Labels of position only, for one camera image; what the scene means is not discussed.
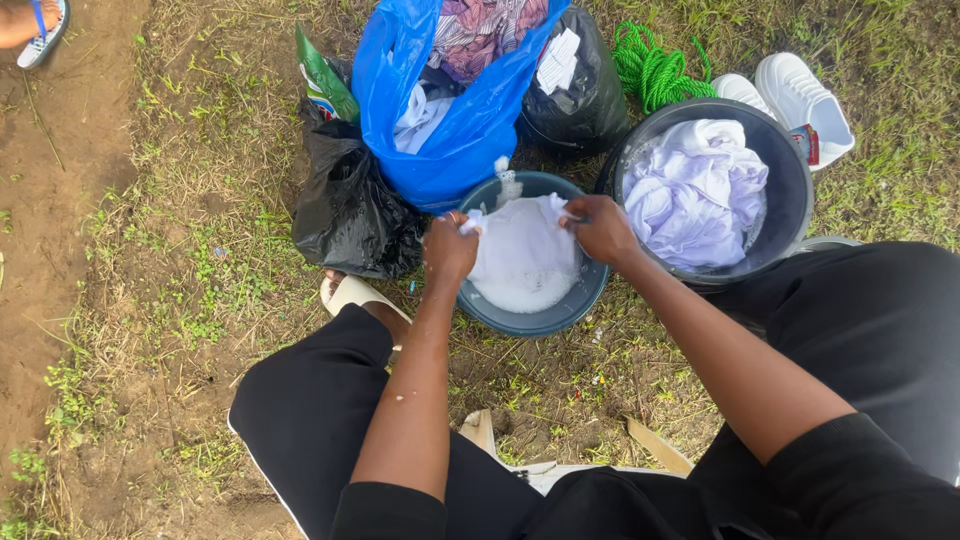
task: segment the purple striped fabric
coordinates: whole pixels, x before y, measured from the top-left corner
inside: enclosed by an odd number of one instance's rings
[[[427,65],[469,85],[546,18],[548,0],[444,0]]]

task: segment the flip-flop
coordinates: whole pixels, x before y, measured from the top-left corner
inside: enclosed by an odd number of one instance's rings
[[[347,275],[339,285],[337,285],[337,290],[333,292],[333,296],[330,296],[330,286],[333,284],[333,280],[330,278],[324,278],[324,281],[320,283],[320,297],[321,301],[324,303],[326,310],[330,312],[334,317],[340,313],[340,310],[344,308],[347,304],[357,304],[362,306],[367,302],[382,302],[387,306],[393,308],[394,311],[403,316],[408,323],[413,324],[413,319],[407,316],[399,307],[394,306],[394,303],[387,300],[385,296],[380,294],[375,288],[371,287],[367,282],[357,278],[356,276]],[[399,351],[402,349],[401,345],[394,347],[394,351]]]
[[[67,21],[70,20],[70,4],[67,0],[57,0],[60,6],[60,21],[53,30],[47,32],[47,25],[43,22],[43,12],[40,9],[39,0],[33,0],[34,15],[36,16],[36,25],[40,29],[40,36],[34,37],[27,43],[27,48],[20,53],[20,58],[16,64],[24,69],[33,69],[43,63],[43,59],[53,50],[54,46],[60,41],[60,36],[66,31]]]

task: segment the green rope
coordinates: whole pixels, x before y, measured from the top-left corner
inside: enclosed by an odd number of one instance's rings
[[[641,30],[650,41],[649,47],[640,36]],[[703,81],[694,81],[684,75],[684,53],[674,51],[667,55],[657,46],[653,32],[647,27],[630,21],[624,21],[616,27],[616,44],[612,50],[616,71],[620,74],[623,91],[628,94],[635,93],[640,98],[644,114],[689,98],[717,97],[713,87],[709,85],[711,70],[707,53],[696,37],[691,37],[690,40],[700,52],[700,59],[704,63]]]

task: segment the small packet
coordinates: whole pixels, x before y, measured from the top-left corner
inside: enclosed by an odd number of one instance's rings
[[[790,137],[800,147],[801,154],[806,156],[807,165],[820,164],[820,137],[809,124],[803,124],[791,131]]]
[[[297,61],[306,80],[306,97],[317,106],[326,120],[341,118],[360,124],[360,104],[344,86],[297,23]]]

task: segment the hand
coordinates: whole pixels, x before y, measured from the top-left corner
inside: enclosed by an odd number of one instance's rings
[[[460,234],[467,217],[457,210],[437,216],[423,235],[423,266],[428,285],[450,285],[460,289],[477,260],[480,232]]]
[[[636,257],[643,250],[623,209],[606,195],[585,195],[566,204],[571,214],[587,222],[561,218],[561,227],[577,234],[577,241],[587,255],[609,264],[614,269]]]

